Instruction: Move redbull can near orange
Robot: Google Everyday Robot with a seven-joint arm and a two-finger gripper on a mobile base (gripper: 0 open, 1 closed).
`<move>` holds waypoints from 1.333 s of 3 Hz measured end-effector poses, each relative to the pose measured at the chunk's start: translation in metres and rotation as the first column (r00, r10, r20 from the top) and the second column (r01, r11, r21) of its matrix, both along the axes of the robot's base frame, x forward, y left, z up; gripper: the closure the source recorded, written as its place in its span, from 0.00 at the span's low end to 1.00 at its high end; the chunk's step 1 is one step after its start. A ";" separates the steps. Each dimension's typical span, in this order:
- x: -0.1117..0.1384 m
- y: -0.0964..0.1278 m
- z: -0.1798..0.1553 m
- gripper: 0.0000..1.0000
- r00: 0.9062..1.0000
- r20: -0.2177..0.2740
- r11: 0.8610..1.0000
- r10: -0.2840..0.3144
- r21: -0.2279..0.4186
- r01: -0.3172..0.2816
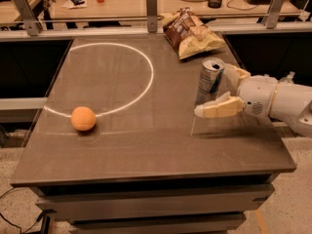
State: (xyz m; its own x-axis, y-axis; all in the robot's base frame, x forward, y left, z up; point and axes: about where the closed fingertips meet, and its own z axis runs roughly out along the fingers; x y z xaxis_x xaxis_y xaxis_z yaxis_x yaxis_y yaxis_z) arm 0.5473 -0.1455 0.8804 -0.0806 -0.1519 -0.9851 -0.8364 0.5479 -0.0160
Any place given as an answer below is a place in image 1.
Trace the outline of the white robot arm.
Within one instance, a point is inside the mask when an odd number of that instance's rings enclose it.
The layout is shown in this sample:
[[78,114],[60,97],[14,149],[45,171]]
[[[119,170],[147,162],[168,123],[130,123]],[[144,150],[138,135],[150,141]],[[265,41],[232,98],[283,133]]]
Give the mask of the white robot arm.
[[273,118],[286,123],[294,132],[312,137],[312,88],[293,82],[294,73],[277,80],[228,64],[225,77],[234,86],[216,100],[197,105],[194,113],[201,118],[224,118],[240,112],[257,118]]

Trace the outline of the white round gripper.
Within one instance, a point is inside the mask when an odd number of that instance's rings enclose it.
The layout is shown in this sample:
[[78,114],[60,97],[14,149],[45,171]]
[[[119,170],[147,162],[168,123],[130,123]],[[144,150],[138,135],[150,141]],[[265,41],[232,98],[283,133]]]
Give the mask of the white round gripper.
[[231,117],[243,110],[246,114],[254,117],[268,116],[278,83],[276,78],[260,75],[251,77],[249,71],[230,63],[225,64],[224,74],[231,88],[239,87],[238,97],[233,97],[226,92],[216,100],[197,105],[194,109],[197,117]]

